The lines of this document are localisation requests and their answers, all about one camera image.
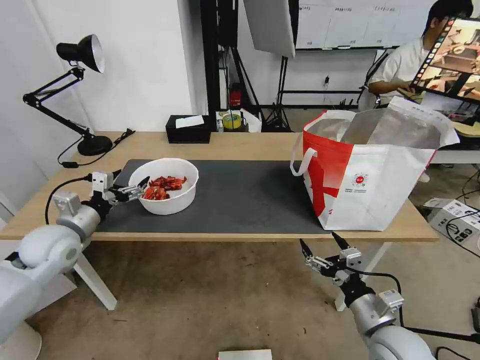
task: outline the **black lamp shade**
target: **black lamp shade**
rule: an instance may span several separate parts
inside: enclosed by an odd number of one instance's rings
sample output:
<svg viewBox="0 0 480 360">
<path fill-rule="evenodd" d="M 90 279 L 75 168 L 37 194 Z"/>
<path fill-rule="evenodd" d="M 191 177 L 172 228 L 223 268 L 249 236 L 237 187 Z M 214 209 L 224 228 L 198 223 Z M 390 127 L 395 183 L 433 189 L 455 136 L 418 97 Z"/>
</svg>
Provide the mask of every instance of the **black lamp shade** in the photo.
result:
<svg viewBox="0 0 480 360">
<path fill-rule="evenodd" d="M 56 46 L 56 53 L 68 62 L 82 62 L 96 72 L 105 71 L 105 58 L 102 54 L 99 38 L 92 34 L 85 36 L 78 44 L 60 42 Z"/>
</svg>

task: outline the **desk lamp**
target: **desk lamp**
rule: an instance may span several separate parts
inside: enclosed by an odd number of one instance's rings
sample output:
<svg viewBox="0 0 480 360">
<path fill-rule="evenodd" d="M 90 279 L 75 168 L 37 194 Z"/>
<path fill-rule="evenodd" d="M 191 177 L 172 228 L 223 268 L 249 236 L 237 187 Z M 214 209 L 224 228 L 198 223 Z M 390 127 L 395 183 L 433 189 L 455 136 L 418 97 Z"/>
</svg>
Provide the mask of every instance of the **desk lamp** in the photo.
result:
<svg viewBox="0 0 480 360">
<path fill-rule="evenodd" d="M 90 129 L 79 123 L 68 120 L 56 112 L 43 106 L 43 102 L 54 95 L 62 92 L 70 86 L 84 79 L 85 69 L 79 65 L 82 62 L 88 68 L 103 73 L 105 71 L 105 58 L 102 54 L 102 47 L 96 35 L 85 36 L 78 44 L 60 42 L 56 46 L 56 52 L 60 58 L 68 61 L 72 68 L 64 75 L 56 78 L 39 89 L 23 95 L 23 102 L 31 107 L 41 111 L 49 117 L 57 120 L 59 123 L 79 133 L 83 140 L 78 144 L 78 152 L 84 156 L 95 156 L 103 154 L 112 148 L 112 141 L 106 136 L 95 136 L 90 133 Z M 75 79 L 66 85 L 55 89 L 48 89 L 59 81 L 74 76 Z"/>
</svg>

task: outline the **screen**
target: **screen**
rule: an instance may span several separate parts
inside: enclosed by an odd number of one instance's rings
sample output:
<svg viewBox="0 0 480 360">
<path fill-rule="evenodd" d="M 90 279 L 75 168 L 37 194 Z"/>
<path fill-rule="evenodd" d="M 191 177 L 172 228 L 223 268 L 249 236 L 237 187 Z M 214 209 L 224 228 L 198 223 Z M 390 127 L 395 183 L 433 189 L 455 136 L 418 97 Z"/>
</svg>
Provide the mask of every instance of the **screen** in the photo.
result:
<svg viewBox="0 0 480 360">
<path fill-rule="evenodd" d="M 480 104 L 480 20 L 448 20 L 411 85 Z"/>
</svg>

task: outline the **shopping bag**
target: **shopping bag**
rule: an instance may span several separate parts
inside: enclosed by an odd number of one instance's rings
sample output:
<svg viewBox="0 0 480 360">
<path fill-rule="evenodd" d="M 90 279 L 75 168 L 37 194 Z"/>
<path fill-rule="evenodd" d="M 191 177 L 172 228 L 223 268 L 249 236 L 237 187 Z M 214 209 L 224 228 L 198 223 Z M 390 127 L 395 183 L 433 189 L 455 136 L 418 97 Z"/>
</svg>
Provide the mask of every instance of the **shopping bag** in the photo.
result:
<svg viewBox="0 0 480 360">
<path fill-rule="evenodd" d="M 303 159 L 295 169 L 303 138 Z M 323 112 L 305 124 L 290 169 L 325 230 L 385 230 L 440 147 L 459 142 L 444 115 L 395 97 L 388 108 Z"/>
</svg>

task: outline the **red food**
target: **red food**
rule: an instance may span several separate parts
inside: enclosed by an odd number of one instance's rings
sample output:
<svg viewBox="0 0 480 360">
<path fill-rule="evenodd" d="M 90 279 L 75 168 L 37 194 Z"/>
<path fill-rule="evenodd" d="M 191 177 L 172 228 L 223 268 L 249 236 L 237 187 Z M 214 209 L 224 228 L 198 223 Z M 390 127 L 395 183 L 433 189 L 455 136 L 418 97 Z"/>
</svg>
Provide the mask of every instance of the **red food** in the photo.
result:
<svg viewBox="0 0 480 360">
<path fill-rule="evenodd" d="M 187 177 L 177 178 L 174 176 L 163 177 L 150 181 L 150 186 L 143 194 L 143 198 L 147 200 L 166 200 L 170 199 L 170 195 L 167 191 L 181 190 L 182 185 L 187 181 Z"/>
</svg>

